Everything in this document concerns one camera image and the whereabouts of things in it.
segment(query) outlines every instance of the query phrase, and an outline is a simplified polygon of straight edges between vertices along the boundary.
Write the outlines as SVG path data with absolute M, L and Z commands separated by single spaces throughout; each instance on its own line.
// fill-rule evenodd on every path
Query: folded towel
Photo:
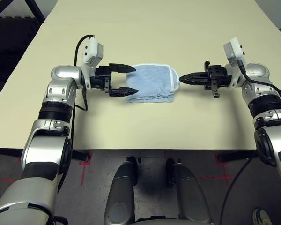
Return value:
M 139 64 L 126 75 L 127 87 L 139 90 L 126 97 L 127 102 L 173 102 L 179 87 L 176 71 L 166 64 Z

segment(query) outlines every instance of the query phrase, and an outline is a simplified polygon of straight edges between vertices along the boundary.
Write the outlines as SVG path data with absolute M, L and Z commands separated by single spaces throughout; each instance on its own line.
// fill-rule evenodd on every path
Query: gray carpet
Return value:
M 225 193 L 245 160 L 228 164 L 216 161 L 211 151 L 94 150 L 89 165 L 72 161 L 58 195 L 56 215 L 70 225 L 104 224 L 104 209 L 117 168 L 127 156 L 141 157 L 139 183 L 134 188 L 136 218 L 152 215 L 178 217 L 175 188 L 164 184 L 166 158 L 181 158 L 197 176 L 206 195 L 213 220 L 218 223 Z M 18 159 L 0 156 L 0 196 L 20 177 Z M 273 225 L 281 225 L 281 181 L 275 168 L 254 159 L 236 182 L 227 201 L 224 225 L 252 225 L 251 213 L 264 208 Z

